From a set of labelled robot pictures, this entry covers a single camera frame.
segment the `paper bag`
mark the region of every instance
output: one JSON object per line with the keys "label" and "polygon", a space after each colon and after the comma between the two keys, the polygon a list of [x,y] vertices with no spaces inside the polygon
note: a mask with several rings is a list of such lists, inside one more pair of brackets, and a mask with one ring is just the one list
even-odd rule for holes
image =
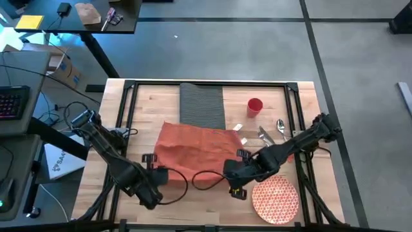
{"label": "paper bag", "polygon": [[100,23],[102,17],[92,4],[77,3],[75,8],[83,25]]}

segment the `gray floor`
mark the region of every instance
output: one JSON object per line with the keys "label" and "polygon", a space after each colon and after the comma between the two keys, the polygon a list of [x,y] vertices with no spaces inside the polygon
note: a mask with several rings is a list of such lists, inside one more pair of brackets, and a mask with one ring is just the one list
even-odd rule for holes
{"label": "gray floor", "polygon": [[[306,4],[313,18],[391,18],[408,1],[306,0]],[[300,18],[302,12],[299,0],[175,0],[146,4],[140,16]],[[368,222],[374,228],[409,231],[412,118],[395,84],[405,81],[412,87],[412,35],[391,35],[387,23],[312,26]],[[60,36],[52,41],[71,47],[72,60],[86,77],[79,88],[105,83],[106,74],[80,39]],[[135,35],[96,38],[122,77],[314,81],[321,108],[328,111],[304,23],[138,23]],[[73,94],[61,91],[44,90],[56,104],[73,100]],[[36,112],[44,109],[39,102]],[[357,225],[335,144],[332,152],[345,219]],[[62,181],[47,187],[70,212],[77,186],[78,182]],[[44,211],[40,218],[21,217],[7,225],[64,220],[58,205],[42,190],[36,204]]]}

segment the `gray ribbed mat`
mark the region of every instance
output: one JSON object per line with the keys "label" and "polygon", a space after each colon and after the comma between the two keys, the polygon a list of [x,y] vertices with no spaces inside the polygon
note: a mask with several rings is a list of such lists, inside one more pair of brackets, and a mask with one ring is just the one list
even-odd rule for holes
{"label": "gray ribbed mat", "polygon": [[180,123],[226,129],[222,86],[180,85]]}

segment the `red plastic cup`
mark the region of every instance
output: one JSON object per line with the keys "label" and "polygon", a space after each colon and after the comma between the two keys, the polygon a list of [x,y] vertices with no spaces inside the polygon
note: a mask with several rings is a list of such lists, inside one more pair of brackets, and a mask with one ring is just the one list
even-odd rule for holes
{"label": "red plastic cup", "polygon": [[247,117],[253,118],[258,115],[258,113],[263,108],[263,102],[260,99],[253,98],[247,103]]}

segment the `keyboard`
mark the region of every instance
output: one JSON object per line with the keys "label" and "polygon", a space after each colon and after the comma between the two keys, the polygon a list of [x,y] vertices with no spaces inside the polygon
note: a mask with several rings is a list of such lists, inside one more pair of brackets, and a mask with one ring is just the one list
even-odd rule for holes
{"label": "keyboard", "polygon": [[29,94],[29,86],[0,86],[0,121],[21,119]]}

